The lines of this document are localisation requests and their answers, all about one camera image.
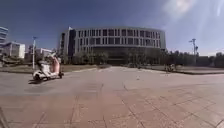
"person riding scooter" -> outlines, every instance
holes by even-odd
[[[36,70],[33,73],[34,80],[42,80],[44,78],[49,79],[57,75],[62,78],[62,76],[64,75],[60,71],[60,63],[55,57],[55,53],[48,55],[47,58],[50,62],[52,62],[52,72],[50,71],[50,66],[46,61],[38,61],[37,66],[39,67],[39,70]]]

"pavement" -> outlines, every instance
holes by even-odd
[[[110,67],[32,84],[0,73],[0,106],[10,128],[224,128],[223,78]]]

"white scooter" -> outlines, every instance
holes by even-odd
[[[60,70],[60,62],[56,57],[54,57],[54,54],[50,55],[52,60],[54,61],[53,68],[55,69],[54,72],[50,71],[50,65],[46,61],[38,61],[37,67],[38,70],[33,72],[33,80],[34,81],[42,81],[44,79],[50,80],[52,78],[56,78],[59,76],[60,79],[62,79],[62,76],[64,76],[64,73]]]

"scooter wheel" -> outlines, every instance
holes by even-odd
[[[35,75],[35,76],[34,76],[34,80],[35,80],[35,81],[41,81],[41,78],[40,78],[39,75]]]
[[[64,75],[64,74],[61,73],[61,72],[58,74],[58,76],[59,76],[60,79],[62,79],[62,76],[63,76],[63,75]]]

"pole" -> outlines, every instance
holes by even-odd
[[[35,69],[35,46],[36,46],[36,38],[33,37],[33,69]]]
[[[196,54],[196,45],[195,45],[195,41],[196,39],[193,38],[190,42],[193,43],[193,47],[194,47],[194,65],[196,65],[196,61],[197,61],[197,54]]]

